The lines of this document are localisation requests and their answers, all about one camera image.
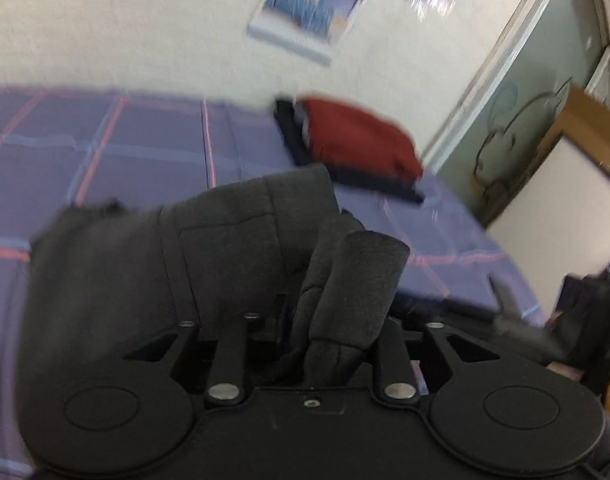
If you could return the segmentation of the green painted headboard panel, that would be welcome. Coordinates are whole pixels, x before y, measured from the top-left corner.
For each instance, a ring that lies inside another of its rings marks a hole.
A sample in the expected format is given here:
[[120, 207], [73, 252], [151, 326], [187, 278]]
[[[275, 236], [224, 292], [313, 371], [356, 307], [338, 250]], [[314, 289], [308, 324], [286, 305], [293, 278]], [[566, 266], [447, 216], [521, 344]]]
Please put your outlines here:
[[545, 0], [491, 88], [458, 122], [435, 174], [481, 223], [509, 202], [574, 88], [610, 107], [605, 0]]

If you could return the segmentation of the dark grey pants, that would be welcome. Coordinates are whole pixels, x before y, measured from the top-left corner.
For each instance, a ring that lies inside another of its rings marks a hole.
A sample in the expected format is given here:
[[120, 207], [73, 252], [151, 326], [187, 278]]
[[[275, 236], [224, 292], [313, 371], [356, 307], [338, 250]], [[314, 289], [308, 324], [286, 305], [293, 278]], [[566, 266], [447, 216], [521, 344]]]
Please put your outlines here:
[[[63, 210], [30, 250], [16, 380], [29, 455], [99, 479], [356, 466], [377, 447], [365, 361], [408, 257], [339, 207], [320, 167], [150, 211]], [[209, 404], [220, 333], [251, 312], [284, 316], [295, 385]]]

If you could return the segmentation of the red folded garment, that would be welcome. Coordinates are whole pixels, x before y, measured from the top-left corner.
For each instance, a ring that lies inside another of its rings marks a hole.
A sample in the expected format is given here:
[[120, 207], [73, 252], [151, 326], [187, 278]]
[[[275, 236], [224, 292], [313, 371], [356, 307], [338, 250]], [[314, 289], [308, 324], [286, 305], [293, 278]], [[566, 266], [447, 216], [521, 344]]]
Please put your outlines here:
[[320, 96], [298, 100], [297, 109], [304, 114], [305, 145], [319, 162], [403, 183], [423, 176], [411, 137], [394, 122]]

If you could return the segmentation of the cardboard box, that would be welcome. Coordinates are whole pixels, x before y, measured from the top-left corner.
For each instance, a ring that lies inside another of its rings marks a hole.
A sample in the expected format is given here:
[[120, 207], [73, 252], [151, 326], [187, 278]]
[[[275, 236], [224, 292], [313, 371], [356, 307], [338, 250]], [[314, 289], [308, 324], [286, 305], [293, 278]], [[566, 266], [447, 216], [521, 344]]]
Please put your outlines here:
[[538, 143], [533, 164], [540, 163], [565, 136], [591, 160], [610, 169], [610, 110], [584, 90], [572, 86], [562, 111]]

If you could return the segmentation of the bedding poster on wall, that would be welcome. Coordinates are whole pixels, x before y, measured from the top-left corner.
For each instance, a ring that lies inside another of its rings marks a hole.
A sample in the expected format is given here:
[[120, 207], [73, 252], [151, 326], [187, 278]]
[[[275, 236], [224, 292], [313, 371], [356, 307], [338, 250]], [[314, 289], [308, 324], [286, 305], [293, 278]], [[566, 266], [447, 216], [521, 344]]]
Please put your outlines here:
[[247, 33], [327, 66], [363, 0], [262, 0]]

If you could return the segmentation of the purple plaid bed sheet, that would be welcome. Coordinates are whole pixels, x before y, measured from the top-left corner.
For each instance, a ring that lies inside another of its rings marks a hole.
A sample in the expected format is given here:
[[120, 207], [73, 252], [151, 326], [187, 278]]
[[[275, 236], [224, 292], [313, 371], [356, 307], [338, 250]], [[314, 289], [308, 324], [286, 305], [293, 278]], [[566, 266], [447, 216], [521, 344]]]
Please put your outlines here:
[[[32, 472], [12, 408], [30, 239], [73, 203], [152, 209], [293, 166], [269, 113], [227, 102], [0, 88], [0, 479]], [[410, 247], [399, 285], [405, 297], [495, 308], [491, 284], [499, 281], [522, 318], [542, 324], [526, 279], [466, 207], [433, 174], [418, 191], [421, 205], [352, 186], [335, 194], [366, 228]]]

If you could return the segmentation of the navy folded garment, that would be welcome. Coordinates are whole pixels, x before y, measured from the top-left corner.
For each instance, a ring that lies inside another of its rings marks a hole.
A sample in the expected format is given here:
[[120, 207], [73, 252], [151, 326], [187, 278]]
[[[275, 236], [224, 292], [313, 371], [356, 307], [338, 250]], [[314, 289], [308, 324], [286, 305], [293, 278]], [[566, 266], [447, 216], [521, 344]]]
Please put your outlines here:
[[277, 99], [273, 109], [273, 117], [283, 137], [285, 147], [291, 154], [297, 166], [320, 164], [326, 167], [334, 182], [362, 188], [363, 190], [377, 191], [387, 195], [420, 204], [424, 196], [417, 190], [417, 181], [403, 183], [389, 178], [381, 178], [367, 172], [348, 168], [334, 167], [326, 162], [319, 162], [314, 158], [303, 140], [304, 114], [297, 109], [297, 99]]

